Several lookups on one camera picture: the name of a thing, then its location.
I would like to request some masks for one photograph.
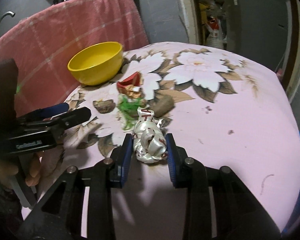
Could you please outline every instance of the floral tablecloth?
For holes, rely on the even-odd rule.
[[[231,167],[282,230],[300,189],[300,138],[284,90],[266,67],[198,45],[163,42],[128,51],[109,83],[75,89],[66,102],[89,107],[91,119],[67,132],[63,154],[57,154],[62,146],[47,153],[39,191],[66,167],[91,167],[122,144],[127,131],[117,108],[99,114],[93,101],[117,103],[116,82],[136,71],[149,103],[173,97],[175,108],[164,118],[176,144],[207,167]],[[133,158],[124,189],[112,192],[117,239],[182,238],[186,191],[173,188],[164,163]]]

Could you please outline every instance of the bowl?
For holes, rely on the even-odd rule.
[[[68,63],[68,70],[80,83],[95,86],[112,79],[122,62],[122,45],[109,41],[92,45],[74,55]]]

